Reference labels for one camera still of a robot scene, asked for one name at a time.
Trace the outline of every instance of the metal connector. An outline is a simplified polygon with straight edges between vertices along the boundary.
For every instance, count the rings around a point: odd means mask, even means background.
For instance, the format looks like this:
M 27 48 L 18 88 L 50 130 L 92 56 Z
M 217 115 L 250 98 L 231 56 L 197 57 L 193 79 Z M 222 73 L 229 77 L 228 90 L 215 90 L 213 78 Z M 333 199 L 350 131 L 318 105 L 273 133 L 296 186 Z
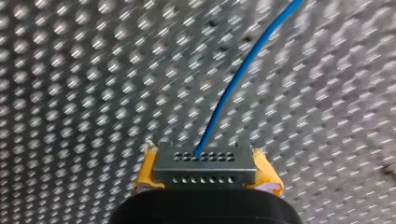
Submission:
M 207 147 L 194 157 L 194 147 L 161 143 L 153 166 L 153 179 L 167 189 L 240 189 L 254 183 L 256 166 L 248 144 Z

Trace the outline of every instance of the blue cable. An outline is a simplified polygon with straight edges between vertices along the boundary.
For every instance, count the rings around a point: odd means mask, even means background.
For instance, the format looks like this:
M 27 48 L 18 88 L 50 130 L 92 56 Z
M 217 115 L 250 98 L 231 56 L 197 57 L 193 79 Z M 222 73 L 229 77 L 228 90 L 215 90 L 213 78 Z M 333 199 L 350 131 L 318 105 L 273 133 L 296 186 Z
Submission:
M 218 105 L 213 112 L 212 118 L 210 118 L 209 123 L 206 126 L 204 135 L 201 138 L 198 146 L 194 150 L 194 156 L 198 157 L 201 155 L 201 152 L 204 150 L 207 141 L 209 141 L 210 135 L 213 133 L 213 130 L 220 118 L 221 111 L 227 103 L 227 100 L 230 98 L 231 94 L 235 90 L 238 82 L 241 80 L 243 75 L 248 70 L 250 64 L 254 61 L 254 59 L 259 54 L 262 46 L 268 41 L 271 34 L 300 6 L 300 4 L 304 0 L 294 0 L 292 1 L 280 14 L 279 16 L 268 26 L 268 28 L 262 33 L 259 40 L 253 46 L 251 51 L 247 54 L 246 59 L 242 62 L 241 66 L 236 71 L 233 79 L 228 84 L 224 93 L 221 95 Z

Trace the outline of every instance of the perforated metal surface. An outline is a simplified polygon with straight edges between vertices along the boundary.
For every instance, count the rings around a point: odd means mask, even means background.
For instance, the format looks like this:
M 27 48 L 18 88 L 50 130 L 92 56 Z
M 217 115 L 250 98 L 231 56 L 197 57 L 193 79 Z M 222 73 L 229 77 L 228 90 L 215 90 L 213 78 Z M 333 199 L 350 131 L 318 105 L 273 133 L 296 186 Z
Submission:
M 196 144 L 288 2 L 0 0 L 0 223 L 106 223 L 144 140 Z M 249 138 L 306 223 L 395 223 L 396 6 L 305 3 L 213 145 Z

